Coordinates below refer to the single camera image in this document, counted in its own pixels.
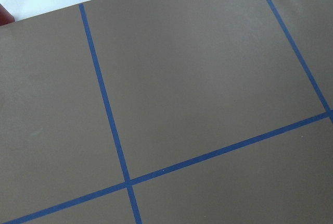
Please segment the red bottle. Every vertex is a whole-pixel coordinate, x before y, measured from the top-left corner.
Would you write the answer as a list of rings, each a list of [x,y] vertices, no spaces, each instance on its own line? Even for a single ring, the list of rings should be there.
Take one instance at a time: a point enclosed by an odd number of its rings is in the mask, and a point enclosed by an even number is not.
[[[0,26],[15,22],[15,18],[0,4]]]

